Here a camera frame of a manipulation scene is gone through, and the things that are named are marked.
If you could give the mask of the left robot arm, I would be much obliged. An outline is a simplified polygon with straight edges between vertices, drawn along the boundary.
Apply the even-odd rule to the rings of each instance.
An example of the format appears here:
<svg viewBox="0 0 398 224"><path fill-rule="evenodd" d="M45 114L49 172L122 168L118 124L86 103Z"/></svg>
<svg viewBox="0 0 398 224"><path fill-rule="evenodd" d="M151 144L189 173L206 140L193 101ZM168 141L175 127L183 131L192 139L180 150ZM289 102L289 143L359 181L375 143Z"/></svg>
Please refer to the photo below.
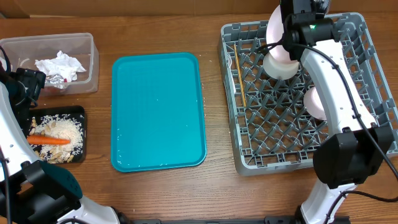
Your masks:
<svg viewBox="0 0 398 224"><path fill-rule="evenodd" d="M84 196L68 170L41 161L24 127L45 74L1 70L1 216L9 223L129 223L113 207Z"/></svg>

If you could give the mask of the white bowl with food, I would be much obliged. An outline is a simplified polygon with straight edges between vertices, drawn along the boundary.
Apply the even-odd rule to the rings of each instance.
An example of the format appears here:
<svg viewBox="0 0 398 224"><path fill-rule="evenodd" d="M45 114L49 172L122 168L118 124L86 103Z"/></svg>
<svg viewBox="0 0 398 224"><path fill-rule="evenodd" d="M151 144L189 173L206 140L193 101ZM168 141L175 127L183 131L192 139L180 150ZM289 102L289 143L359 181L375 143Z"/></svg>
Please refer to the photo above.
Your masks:
<svg viewBox="0 0 398 224"><path fill-rule="evenodd" d="M277 80L290 79L296 75L299 69L298 62L282 63L277 61L270 53L264 57L262 66L271 78Z"/></svg>

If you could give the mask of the orange carrot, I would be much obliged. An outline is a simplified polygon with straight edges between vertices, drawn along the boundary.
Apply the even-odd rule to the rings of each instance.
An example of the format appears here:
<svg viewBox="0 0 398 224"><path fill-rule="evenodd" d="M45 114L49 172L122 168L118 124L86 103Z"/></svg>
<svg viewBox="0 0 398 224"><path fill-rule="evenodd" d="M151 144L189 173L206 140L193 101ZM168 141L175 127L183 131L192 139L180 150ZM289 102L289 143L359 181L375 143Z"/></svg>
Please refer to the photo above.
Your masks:
<svg viewBox="0 0 398 224"><path fill-rule="evenodd" d="M58 139L46 136L39 136L39 135L31 135L27 136L27 142L29 144L41 144L41 145L65 145L69 144L70 140L68 139Z"/></svg>

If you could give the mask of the red snack wrapper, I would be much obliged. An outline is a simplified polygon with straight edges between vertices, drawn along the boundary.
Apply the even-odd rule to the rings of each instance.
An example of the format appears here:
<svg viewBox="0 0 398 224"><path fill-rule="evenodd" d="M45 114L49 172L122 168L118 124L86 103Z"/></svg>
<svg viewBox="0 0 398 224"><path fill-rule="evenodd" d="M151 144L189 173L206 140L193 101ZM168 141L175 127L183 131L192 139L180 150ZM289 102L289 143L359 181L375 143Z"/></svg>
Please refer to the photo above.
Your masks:
<svg viewBox="0 0 398 224"><path fill-rule="evenodd" d="M54 87L58 89L66 89L68 87L67 80L59 74L47 75L45 79L45 87Z"/></svg>

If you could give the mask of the pink round plate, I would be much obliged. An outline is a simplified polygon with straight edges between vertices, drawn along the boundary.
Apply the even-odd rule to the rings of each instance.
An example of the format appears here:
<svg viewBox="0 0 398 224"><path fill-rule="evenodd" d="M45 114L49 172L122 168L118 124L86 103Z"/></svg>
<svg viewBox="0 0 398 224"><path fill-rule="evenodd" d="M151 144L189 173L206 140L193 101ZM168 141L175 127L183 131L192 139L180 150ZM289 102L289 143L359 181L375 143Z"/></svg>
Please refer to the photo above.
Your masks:
<svg viewBox="0 0 398 224"><path fill-rule="evenodd" d="M266 30L266 41L268 44L273 44L278 42L282 38L282 34L284 33L284 27L282 23L282 14L280 10L280 6L277 6L276 9L271 14L271 17L268 21L267 30ZM269 53L280 63L284 64L292 64L296 63L296 60L291 60L288 51L286 51L282 45L278 45L274 47Z"/></svg>

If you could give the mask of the white napkin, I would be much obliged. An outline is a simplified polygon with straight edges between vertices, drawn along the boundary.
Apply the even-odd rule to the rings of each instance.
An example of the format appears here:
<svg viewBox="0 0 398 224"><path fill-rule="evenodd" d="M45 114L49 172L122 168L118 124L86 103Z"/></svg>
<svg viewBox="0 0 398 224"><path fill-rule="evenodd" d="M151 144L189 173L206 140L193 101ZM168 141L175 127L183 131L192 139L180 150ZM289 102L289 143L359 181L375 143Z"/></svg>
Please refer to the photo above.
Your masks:
<svg viewBox="0 0 398 224"><path fill-rule="evenodd" d="M57 56L53 59L35 60L35 66L46 75L59 74L67 82L77 80L78 73L86 72L86 69L77 58L71 57L61 50L58 51Z"/></svg>

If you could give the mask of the wooden skewer stick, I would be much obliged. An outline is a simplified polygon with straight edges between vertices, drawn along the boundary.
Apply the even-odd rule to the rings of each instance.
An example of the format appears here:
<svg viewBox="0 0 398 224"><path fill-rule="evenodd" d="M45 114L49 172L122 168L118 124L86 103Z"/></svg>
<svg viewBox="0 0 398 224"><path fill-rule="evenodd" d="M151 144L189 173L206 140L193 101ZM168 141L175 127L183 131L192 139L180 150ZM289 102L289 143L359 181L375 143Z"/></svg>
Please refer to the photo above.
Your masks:
<svg viewBox="0 0 398 224"><path fill-rule="evenodd" d="M246 106L246 96L245 96L245 92L244 92L243 79L242 79L241 69L240 69L240 64L239 64L239 54L238 54L237 46L236 46L235 43L234 43L234 54L235 54L236 69L238 71L239 86L240 86L240 89L241 89L241 98L242 98L242 101L243 101L243 106L245 108L245 107L247 107Z"/></svg>

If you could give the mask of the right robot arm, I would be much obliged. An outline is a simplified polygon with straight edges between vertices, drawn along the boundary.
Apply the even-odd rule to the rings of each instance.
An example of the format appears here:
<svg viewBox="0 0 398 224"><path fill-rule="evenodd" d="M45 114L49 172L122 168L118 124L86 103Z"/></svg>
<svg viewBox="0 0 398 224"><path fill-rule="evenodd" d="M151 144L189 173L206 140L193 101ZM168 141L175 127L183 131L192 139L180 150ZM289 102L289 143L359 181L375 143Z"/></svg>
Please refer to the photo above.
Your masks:
<svg viewBox="0 0 398 224"><path fill-rule="evenodd" d="M377 173L394 141L363 105L348 71L338 29L315 1L281 1L283 47L311 76L325 110L329 137L313 154L318 180L296 212L296 223L349 223L335 213L356 187Z"/></svg>

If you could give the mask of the white plastic fork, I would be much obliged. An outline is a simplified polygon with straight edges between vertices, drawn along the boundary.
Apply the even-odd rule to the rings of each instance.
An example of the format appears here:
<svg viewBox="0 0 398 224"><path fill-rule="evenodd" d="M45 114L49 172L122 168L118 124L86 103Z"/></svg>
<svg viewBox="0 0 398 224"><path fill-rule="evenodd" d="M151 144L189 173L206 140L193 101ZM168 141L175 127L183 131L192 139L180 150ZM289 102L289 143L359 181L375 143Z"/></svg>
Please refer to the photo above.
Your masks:
<svg viewBox="0 0 398 224"><path fill-rule="evenodd" d="M232 60L232 58L231 58L231 55L230 55L230 53L228 53L228 68L229 68L229 70L230 70L230 72L231 72L231 83L232 83L232 90L233 90L233 93L234 93L234 95L236 94L236 87L235 87L235 83L234 83L234 78L233 78L233 73L232 73L232 68L231 68L231 66L232 66L232 64L233 64L233 60Z"/></svg>

